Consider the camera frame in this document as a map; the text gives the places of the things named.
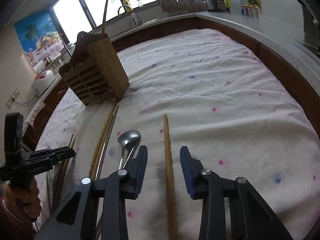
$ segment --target countertop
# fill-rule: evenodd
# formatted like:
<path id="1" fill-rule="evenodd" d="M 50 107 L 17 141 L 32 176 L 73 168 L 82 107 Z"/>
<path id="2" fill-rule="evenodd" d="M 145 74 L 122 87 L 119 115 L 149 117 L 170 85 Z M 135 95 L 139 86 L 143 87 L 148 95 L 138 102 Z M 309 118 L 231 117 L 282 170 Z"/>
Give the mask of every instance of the countertop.
<path id="1" fill-rule="evenodd" d="M 143 23 L 141 26 L 111 37 L 111 41 L 116 41 L 155 25 L 191 17 L 198 17 L 228 26 L 264 44 L 298 70 L 320 96 L 320 60 L 304 47 L 299 46 L 299 42 L 303 42 L 304 33 L 289 24 L 269 17 L 262 16 L 260 19 L 255 19 L 227 12 L 180 14 Z"/>
<path id="2" fill-rule="evenodd" d="M 44 91 L 44 93 L 39 97 L 39 99 L 37 100 L 37 102 L 35 103 L 38 104 L 39 102 L 44 102 L 45 99 L 48 97 L 48 95 L 52 92 L 52 90 L 56 87 L 56 85 L 62 80 L 62 77 L 57 74 L 54 76 L 54 80 L 51 83 L 51 85 L 47 88 L 46 91 Z M 28 116 L 25 118 L 25 120 L 27 120 L 29 118 L 29 116 L 31 115 L 31 113 L 33 112 L 33 110 L 35 109 L 35 106 L 32 108 L 32 110 L 30 111 L 30 113 L 28 114 Z M 22 136 L 24 136 L 27 128 L 28 128 L 29 124 L 24 122 L 23 123 L 23 128 L 22 128 Z"/>

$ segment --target green mug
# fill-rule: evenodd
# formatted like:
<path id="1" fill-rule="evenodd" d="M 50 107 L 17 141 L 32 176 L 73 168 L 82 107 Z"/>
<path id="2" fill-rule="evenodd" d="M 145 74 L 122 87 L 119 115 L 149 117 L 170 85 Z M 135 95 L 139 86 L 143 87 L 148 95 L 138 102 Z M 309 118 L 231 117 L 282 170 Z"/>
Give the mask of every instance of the green mug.
<path id="1" fill-rule="evenodd" d="M 231 2 L 231 0 L 224 0 L 224 4 L 225 4 L 228 8 L 232 8 L 232 2 Z"/>

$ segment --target wall outlet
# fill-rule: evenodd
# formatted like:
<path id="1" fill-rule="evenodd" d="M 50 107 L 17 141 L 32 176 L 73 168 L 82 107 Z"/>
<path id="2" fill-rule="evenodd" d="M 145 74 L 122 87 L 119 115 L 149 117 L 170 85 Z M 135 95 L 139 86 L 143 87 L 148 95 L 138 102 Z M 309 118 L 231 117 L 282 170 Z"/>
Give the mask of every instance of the wall outlet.
<path id="1" fill-rule="evenodd" d="M 10 108 L 13 104 L 13 100 L 16 100 L 17 97 L 20 95 L 20 91 L 18 89 L 16 89 L 13 94 L 10 96 L 10 98 L 8 99 L 8 101 L 5 103 L 5 105 Z"/>

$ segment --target poster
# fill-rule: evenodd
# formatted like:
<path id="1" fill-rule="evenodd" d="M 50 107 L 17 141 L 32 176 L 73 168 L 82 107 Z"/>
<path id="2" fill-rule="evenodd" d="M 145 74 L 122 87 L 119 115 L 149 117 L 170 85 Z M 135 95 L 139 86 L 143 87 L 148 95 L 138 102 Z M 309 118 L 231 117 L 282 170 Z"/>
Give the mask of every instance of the poster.
<path id="1" fill-rule="evenodd" d="M 46 57 L 56 57 L 64 48 L 47 10 L 23 18 L 14 27 L 27 60 L 33 67 Z"/>

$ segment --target white appliance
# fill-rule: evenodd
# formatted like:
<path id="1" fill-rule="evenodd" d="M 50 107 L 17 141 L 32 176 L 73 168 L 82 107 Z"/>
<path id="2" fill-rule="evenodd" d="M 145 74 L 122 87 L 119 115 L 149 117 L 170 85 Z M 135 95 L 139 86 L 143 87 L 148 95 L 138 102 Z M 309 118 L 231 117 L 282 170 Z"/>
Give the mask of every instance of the white appliance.
<path id="1" fill-rule="evenodd" d="M 50 87 L 53 81 L 53 72 L 51 70 L 45 70 L 43 73 L 40 73 L 36 76 L 31 88 L 37 96 L 40 96 L 48 87 Z"/>

